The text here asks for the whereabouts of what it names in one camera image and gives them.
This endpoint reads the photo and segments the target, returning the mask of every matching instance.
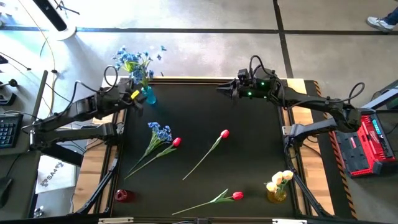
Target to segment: white shoe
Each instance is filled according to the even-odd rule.
[[[389,25],[388,23],[384,22],[384,20],[381,18],[376,18],[372,16],[369,16],[368,19],[366,19],[366,23],[369,26],[381,30],[383,32],[390,32],[395,27],[395,25]]]

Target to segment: cable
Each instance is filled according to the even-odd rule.
[[[47,102],[45,101],[45,99],[43,98],[43,96],[42,96],[42,100],[43,100],[44,104],[47,106],[47,108],[49,109],[50,114],[52,115],[52,110],[51,110],[50,106],[47,104]]]
[[[352,96],[352,94],[354,93],[354,90],[359,85],[362,85],[362,88],[357,93],[355,93],[355,95]],[[334,103],[341,103],[341,102],[344,102],[344,101],[348,101],[348,103],[351,103],[351,100],[353,98],[356,98],[357,96],[359,96],[359,94],[361,94],[364,89],[365,89],[365,83],[359,82],[359,83],[355,84],[355,86],[351,89],[351,91],[349,92],[348,98],[343,99],[343,100],[334,101]]]
[[[310,141],[310,142],[312,142],[312,143],[318,143],[318,140],[312,141],[309,137],[307,137],[307,140]]]
[[[391,134],[395,130],[395,128],[397,128],[397,126],[398,123],[396,123],[396,125],[391,129],[391,131],[387,132],[386,135]]]
[[[99,142],[98,144],[95,144],[94,146],[90,146],[90,147],[87,147],[87,146],[88,146],[88,145],[87,145],[87,146],[86,146],[87,148],[86,148],[86,151],[85,151],[85,152],[87,152],[89,149],[92,149],[92,148],[94,148],[94,147],[97,147],[97,146],[99,146],[99,145],[101,145],[101,144],[103,144],[103,143],[104,143],[104,142],[102,141],[102,142]]]
[[[63,98],[64,100],[70,102],[70,100],[66,99],[65,97],[63,97],[62,95],[60,95],[59,93],[57,93],[49,84],[45,83],[48,87],[50,87],[50,89],[52,89],[52,91],[57,94],[59,97]]]
[[[52,74],[52,84],[51,84],[51,90],[53,90],[55,88],[55,81],[57,80],[57,78],[55,78],[55,73]],[[50,107],[50,113],[47,117],[49,117],[50,115],[52,115],[52,110],[54,107],[54,92],[51,91],[51,107]]]
[[[53,62],[53,70],[55,70],[55,57],[54,57],[54,53],[52,51],[51,45],[49,43],[49,41],[47,40],[47,38],[45,37],[42,29],[40,29],[39,25],[36,23],[35,19],[33,19],[32,15],[28,12],[28,10],[25,8],[25,6],[23,5],[23,3],[21,3],[21,0],[18,0],[19,4],[21,4],[21,6],[25,9],[26,13],[29,15],[29,17],[33,20],[34,24],[36,25],[36,27],[39,29],[40,33],[43,35],[47,45],[49,46],[49,49],[51,51],[51,56],[52,56],[52,62]]]
[[[116,76],[115,79],[114,79],[113,85],[109,84],[108,80],[106,79],[106,71],[108,71],[109,68],[113,68],[113,70],[114,70],[114,72],[115,72],[115,76]],[[105,82],[106,82],[109,86],[111,86],[111,88],[108,89],[107,91],[105,91],[105,93],[111,91],[111,90],[116,86],[116,84],[117,84],[117,82],[118,82],[118,78],[119,78],[119,74],[118,74],[118,70],[115,68],[115,66],[113,66],[113,65],[108,65],[108,66],[105,68],[105,70],[104,70],[104,79],[105,79]]]
[[[75,195],[75,191],[73,191],[72,195],[70,196],[70,206],[72,207],[72,213],[75,209],[75,206],[73,204],[73,196]]]
[[[12,162],[10,168],[9,168],[8,171],[7,171],[6,177],[8,177],[8,175],[10,174],[10,172],[11,172],[11,170],[12,170],[12,167],[14,167],[15,162],[17,162],[17,160],[19,159],[19,157],[20,157],[21,155],[22,155],[22,154],[18,154],[18,155],[15,157],[14,161]]]
[[[6,56],[7,58],[10,58],[11,60],[13,60],[13,61],[15,61],[15,62],[17,62],[18,64],[20,64],[20,65],[22,65],[24,68],[26,68],[26,70],[27,71],[30,71],[30,70],[32,70],[31,68],[28,68],[28,67],[26,67],[25,65],[23,65],[22,63],[20,63],[20,62],[18,62],[17,60],[15,60],[15,59],[13,59],[12,57],[10,57],[10,56],[8,56],[8,55],[6,55],[5,53],[3,53],[3,52],[0,52],[0,54],[2,54],[2,55],[4,55],[4,56]]]
[[[314,148],[312,148],[312,147],[310,147],[310,146],[308,146],[308,145],[306,145],[306,144],[304,144],[304,143],[303,143],[303,146],[305,146],[305,147],[311,149],[312,151],[316,152],[320,157],[322,157],[321,154],[320,154],[320,152],[318,152],[316,149],[314,149]]]
[[[358,87],[359,85],[362,85],[362,88],[361,88],[357,93],[355,93],[355,95],[352,96],[354,90],[355,90],[356,87]],[[342,102],[344,102],[344,101],[348,101],[348,103],[351,103],[351,100],[352,100],[353,98],[356,98],[357,96],[359,96],[359,94],[361,94],[361,93],[363,92],[364,89],[365,89],[365,83],[359,82],[359,83],[355,84],[355,86],[351,89],[351,91],[350,91],[350,93],[349,93],[349,95],[348,95],[348,98],[343,99],[343,100],[332,101],[331,103],[342,103]],[[288,107],[287,109],[289,110],[289,109],[292,109],[294,106],[298,106],[298,105],[301,105],[301,104],[303,104],[303,103],[308,103],[308,102],[324,102],[324,101],[323,101],[323,100],[303,100],[303,101],[301,101],[301,102],[298,102],[298,103],[293,104],[292,106]]]
[[[25,112],[21,112],[21,111],[9,110],[9,111],[5,111],[4,113],[5,113],[5,114],[6,114],[6,113],[19,113],[19,114],[25,114],[25,115],[29,115],[29,116],[31,116],[31,117],[33,117],[33,118],[35,118],[35,119],[38,119],[36,116],[34,116],[34,115],[32,115],[32,114],[25,113]]]
[[[84,150],[80,146],[76,146],[73,144],[59,144],[59,146],[73,146],[73,147],[79,149],[81,152],[84,152]]]
[[[258,56],[258,55],[253,55],[251,58],[250,58],[250,62],[249,62],[249,73],[250,73],[250,77],[251,78],[253,78],[253,69],[252,69],[252,66],[251,66],[251,64],[252,64],[252,61],[253,61],[253,59],[258,59],[258,61],[260,62],[260,65],[261,65],[261,68],[263,69],[263,71],[267,74],[267,75],[272,75],[272,74],[270,74],[270,73],[268,73],[267,72],[267,70],[266,70],[266,68],[264,67],[264,64],[262,63],[262,60],[261,60],[261,58]]]
[[[193,221],[182,221],[182,222],[176,222],[176,223],[172,223],[172,224],[187,224],[187,223],[195,224],[195,222],[193,222]]]

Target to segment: red tulip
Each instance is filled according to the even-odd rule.
[[[229,136],[229,131],[228,130],[224,130],[222,133],[221,133],[221,137],[222,138],[227,138]]]
[[[234,200],[241,200],[243,198],[243,192],[235,192],[232,194]]]
[[[177,147],[177,146],[180,145],[180,143],[181,143],[181,138],[176,138],[176,139],[174,139],[174,141],[173,141],[173,146]]]

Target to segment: tulip leaf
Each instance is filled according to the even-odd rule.
[[[173,148],[173,149],[167,148],[163,152],[158,153],[158,155],[156,155],[156,157],[164,156],[164,155],[166,155],[166,154],[168,154],[168,153],[170,153],[170,152],[172,152],[172,151],[174,151],[176,149],[177,148]]]
[[[217,200],[218,200],[219,198],[224,198],[224,196],[226,195],[226,192],[227,192],[227,191],[228,191],[228,189],[224,190],[223,193],[221,193],[219,196],[217,196],[216,198],[214,198],[214,199],[211,200],[210,202],[211,202],[211,203],[217,202]]]
[[[219,198],[214,203],[218,203],[218,202],[234,202],[234,200],[232,200],[230,198]]]

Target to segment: yellow tulip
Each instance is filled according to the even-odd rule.
[[[283,173],[281,171],[279,171],[278,173],[273,175],[271,179],[272,179],[273,183],[279,185],[280,183],[282,183]]]
[[[269,192],[275,193],[278,190],[278,186],[275,183],[273,183],[273,182],[268,182],[267,183],[267,190]]]
[[[290,170],[285,170],[285,171],[282,173],[282,176],[283,176],[283,178],[284,178],[285,180],[291,180],[291,179],[293,178],[293,172],[290,171]]]

